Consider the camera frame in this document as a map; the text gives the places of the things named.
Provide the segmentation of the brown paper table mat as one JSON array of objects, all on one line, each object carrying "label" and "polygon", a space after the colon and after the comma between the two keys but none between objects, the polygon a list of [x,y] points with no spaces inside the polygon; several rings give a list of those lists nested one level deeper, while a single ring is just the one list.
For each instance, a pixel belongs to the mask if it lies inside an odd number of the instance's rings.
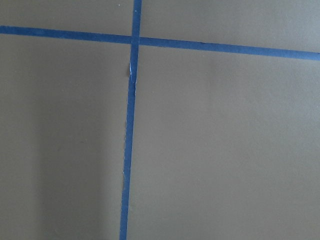
[{"label": "brown paper table mat", "polygon": [[3,240],[317,240],[317,0],[3,0]]}]

